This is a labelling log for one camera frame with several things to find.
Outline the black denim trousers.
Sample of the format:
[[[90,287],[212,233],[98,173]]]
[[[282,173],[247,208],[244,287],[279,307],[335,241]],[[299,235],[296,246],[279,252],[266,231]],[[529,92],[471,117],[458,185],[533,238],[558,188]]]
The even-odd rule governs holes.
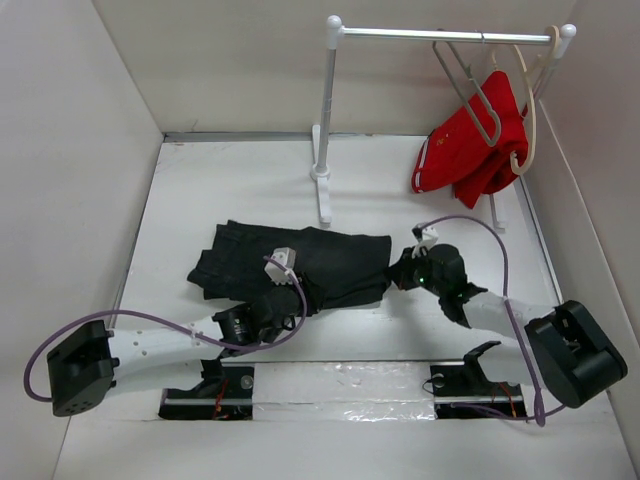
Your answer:
[[[228,221],[216,228],[212,247],[201,252],[187,280],[203,297],[242,303],[290,298],[291,285],[274,284],[264,258],[277,248],[295,251],[293,270],[316,313],[378,303],[390,281],[392,239],[388,235],[350,235],[314,227],[285,229]]]

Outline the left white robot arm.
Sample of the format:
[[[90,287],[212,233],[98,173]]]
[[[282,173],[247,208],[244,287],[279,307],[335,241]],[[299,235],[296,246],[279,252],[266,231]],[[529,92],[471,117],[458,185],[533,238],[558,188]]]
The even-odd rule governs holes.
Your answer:
[[[109,329],[102,316],[79,320],[47,341],[46,355],[52,413],[71,417],[125,391],[160,387],[162,372],[195,364],[188,384],[201,396],[222,387],[222,360],[283,343],[316,313],[317,286],[305,279],[278,285],[258,299],[188,324],[137,313],[151,329]]]

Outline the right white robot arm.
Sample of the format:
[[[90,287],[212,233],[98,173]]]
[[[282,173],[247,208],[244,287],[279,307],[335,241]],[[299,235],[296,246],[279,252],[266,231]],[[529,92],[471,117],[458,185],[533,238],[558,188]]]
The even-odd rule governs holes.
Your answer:
[[[533,305],[492,293],[469,282],[452,245],[407,247],[385,275],[400,290],[422,288],[435,295],[453,323],[499,334],[463,357],[462,381],[473,393],[486,393],[497,383],[529,383],[577,409],[628,373],[622,355],[583,304]],[[506,337],[514,345],[505,344]]]

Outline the cream wooden hanger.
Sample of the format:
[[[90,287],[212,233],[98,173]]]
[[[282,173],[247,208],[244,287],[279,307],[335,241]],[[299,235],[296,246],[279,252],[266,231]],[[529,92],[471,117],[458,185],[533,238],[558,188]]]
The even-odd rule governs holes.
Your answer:
[[[520,112],[520,119],[525,129],[527,154],[524,155],[512,151],[509,158],[511,172],[516,176],[525,174],[533,163],[537,143],[536,100],[541,95],[542,87],[547,81],[551,67],[555,63],[555,54],[561,46],[560,28],[558,26],[548,26],[545,34],[551,39],[550,46],[545,53],[538,54],[530,65],[526,63],[517,45],[506,45],[506,48],[511,51],[514,57],[516,71],[525,94],[525,103]]]

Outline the silver foil tape strip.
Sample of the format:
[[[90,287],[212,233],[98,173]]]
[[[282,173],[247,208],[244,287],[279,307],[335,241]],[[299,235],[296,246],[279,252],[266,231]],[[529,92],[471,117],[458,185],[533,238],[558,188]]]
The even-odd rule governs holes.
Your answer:
[[[414,422],[436,418],[423,386],[427,362],[260,363],[253,419],[271,422]]]

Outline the red garment with white stripes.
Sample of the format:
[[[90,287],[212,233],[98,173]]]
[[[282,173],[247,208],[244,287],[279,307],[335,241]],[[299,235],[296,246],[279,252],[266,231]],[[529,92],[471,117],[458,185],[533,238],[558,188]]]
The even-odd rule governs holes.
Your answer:
[[[481,196],[494,194],[516,180],[510,157],[515,154],[518,160],[525,160],[529,142],[507,74],[491,73],[482,91],[500,119],[496,145],[486,143],[467,110],[460,108],[421,146],[410,180],[414,192],[451,186],[454,196],[472,209]]]

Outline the white and silver clothes rack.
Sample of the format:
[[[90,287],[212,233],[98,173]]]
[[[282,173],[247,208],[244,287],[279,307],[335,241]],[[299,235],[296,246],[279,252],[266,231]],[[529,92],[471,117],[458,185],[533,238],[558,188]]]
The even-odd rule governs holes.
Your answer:
[[[542,87],[541,95],[544,92],[549,79],[557,68],[560,60],[564,57],[571,41],[577,34],[577,27],[567,23],[559,27],[561,46],[555,54],[555,63],[551,67],[551,72],[547,77],[547,81]],[[450,30],[406,30],[406,29],[383,29],[383,28],[364,28],[364,27],[347,27],[343,24],[342,19],[337,15],[331,15],[326,20],[326,66],[323,86],[323,100],[321,108],[320,122],[312,126],[312,148],[313,148],[313,165],[311,167],[310,176],[316,184],[316,197],[318,205],[319,224],[324,228],[331,226],[333,215],[330,200],[330,168],[327,164],[327,155],[329,148],[329,130],[332,113],[333,86],[335,79],[336,55],[339,41],[343,38],[374,38],[374,39],[408,39],[429,41],[432,44],[432,50],[436,55],[444,73],[449,82],[459,96],[462,106],[467,110],[473,123],[476,125],[480,134],[490,146],[496,145],[501,135],[501,123],[498,114],[495,112],[491,103],[482,92],[480,85],[473,76],[471,69],[466,65],[457,49],[454,47],[456,43],[469,43],[486,45],[517,45],[528,65],[530,65],[538,54],[543,54],[550,46],[551,39],[544,34],[509,34],[509,33],[491,33],[484,31],[450,31]],[[454,58],[463,69],[466,79],[473,86],[475,93],[478,95],[481,104],[484,106],[487,114],[494,122],[494,133],[489,134],[482,126],[477,115],[471,108],[470,102],[462,94],[459,85],[456,83],[450,69],[438,50],[440,43],[446,44],[451,50]]]

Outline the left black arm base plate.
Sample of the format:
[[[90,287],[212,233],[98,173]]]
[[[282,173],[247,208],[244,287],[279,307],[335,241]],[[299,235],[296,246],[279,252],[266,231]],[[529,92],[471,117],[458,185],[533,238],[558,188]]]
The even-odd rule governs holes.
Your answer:
[[[212,393],[165,389],[158,416],[169,421],[249,421],[253,419],[254,364],[224,367],[225,378]]]

